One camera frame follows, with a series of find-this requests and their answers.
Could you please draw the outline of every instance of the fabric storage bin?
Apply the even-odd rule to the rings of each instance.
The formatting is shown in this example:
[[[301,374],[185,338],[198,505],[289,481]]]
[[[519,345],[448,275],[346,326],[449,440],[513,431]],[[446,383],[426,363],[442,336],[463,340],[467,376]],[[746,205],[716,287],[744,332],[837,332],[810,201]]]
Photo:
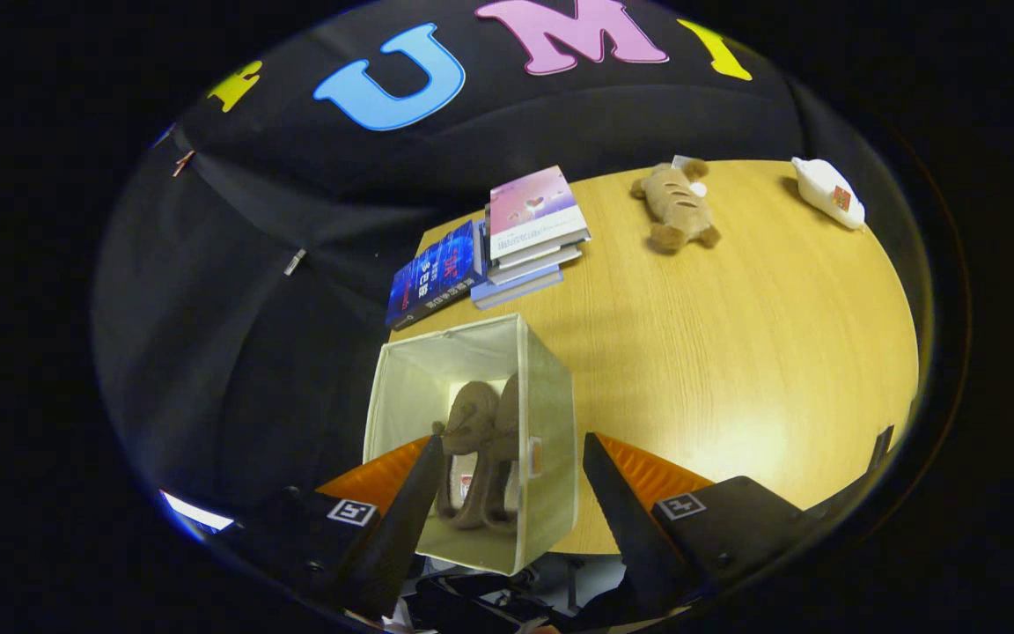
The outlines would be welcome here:
[[[417,553],[474,569],[515,574],[574,529],[578,513],[577,423],[571,371],[518,313],[387,343],[378,354],[363,462],[430,434],[447,421],[451,400],[467,381],[503,392],[518,372],[518,531],[459,531],[430,510]]]

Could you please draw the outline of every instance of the brown stuffed animal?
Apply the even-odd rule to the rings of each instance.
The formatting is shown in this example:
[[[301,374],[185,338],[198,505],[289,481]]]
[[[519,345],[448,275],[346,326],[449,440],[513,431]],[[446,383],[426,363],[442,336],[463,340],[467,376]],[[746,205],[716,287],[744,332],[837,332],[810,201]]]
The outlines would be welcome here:
[[[679,251],[691,240],[713,248],[722,236],[715,228],[707,198],[691,191],[691,184],[707,177],[707,161],[693,159],[675,169],[661,162],[652,168],[651,177],[641,178],[632,185],[632,196],[648,198],[648,208],[661,224],[651,227],[651,241],[659,249]]]

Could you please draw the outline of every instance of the brown slipper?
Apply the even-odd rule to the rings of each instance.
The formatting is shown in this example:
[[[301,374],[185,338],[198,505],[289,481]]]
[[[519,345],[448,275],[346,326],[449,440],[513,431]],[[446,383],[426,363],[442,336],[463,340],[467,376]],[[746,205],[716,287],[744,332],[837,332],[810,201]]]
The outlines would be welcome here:
[[[483,482],[484,497],[480,503],[484,524],[499,533],[515,533],[518,510],[507,509],[506,495],[510,484],[511,466],[518,465],[518,374],[511,374],[500,395],[496,409],[495,423],[484,447],[480,449],[480,461],[487,462],[488,479]]]
[[[478,483],[487,479],[487,475],[480,477],[482,463],[487,461],[477,457],[476,473],[472,474],[467,495],[454,495],[451,492],[454,477],[458,477],[458,474],[453,473],[453,466],[455,456],[465,456],[482,448],[491,434],[498,403],[499,397],[491,385],[472,381],[459,389],[455,400],[451,402],[448,424],[433,423],[433,433],[439,434],[443,448],[443,478],[436,497],[437,516],[440,521],[453,529],[477,529],[484,522],[484,514],[480,510],[483,493],[478,489]]]

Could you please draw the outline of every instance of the blue letter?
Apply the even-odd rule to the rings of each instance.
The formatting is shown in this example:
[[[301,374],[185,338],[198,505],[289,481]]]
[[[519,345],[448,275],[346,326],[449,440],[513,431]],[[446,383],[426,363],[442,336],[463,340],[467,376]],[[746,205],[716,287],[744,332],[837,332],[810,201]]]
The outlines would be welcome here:
[[[438,41],[434,23],[416,25],[382,45],[382,53],[402,51],[430,76],[425,88],[396,97],[366,75],[370,62],[358,60],[327,77],[315,88],[315,100],[330,99],[355,124],[369,130],[394,130],[442,109],[463,87],[463,67]]]

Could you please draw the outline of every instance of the toy's ear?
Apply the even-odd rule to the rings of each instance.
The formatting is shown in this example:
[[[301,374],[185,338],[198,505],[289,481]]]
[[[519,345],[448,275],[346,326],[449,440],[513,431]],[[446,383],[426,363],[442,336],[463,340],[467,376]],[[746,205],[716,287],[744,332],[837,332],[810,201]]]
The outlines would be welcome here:
[[[713,245],[717,244],[717,241],[722,239],[722,233],[719,233],[719,230],[712,224],[710,227],[705,228],[704,232],[699,233],[699,237],[696,237],[696,239],[708,245],[708,248],[713,248]]]
[[[687,177],[687,181],[698,181],[702,177],[707,177],[707,173],[711,170],[711,165],[707,164],[704,159],[691,159],[683,165],[683,175]]]
[[[667,224],[651,226],[651,241],[657,248],[667,251],[679,251],[687,243],[687,234],[683,230],[669,227]]]

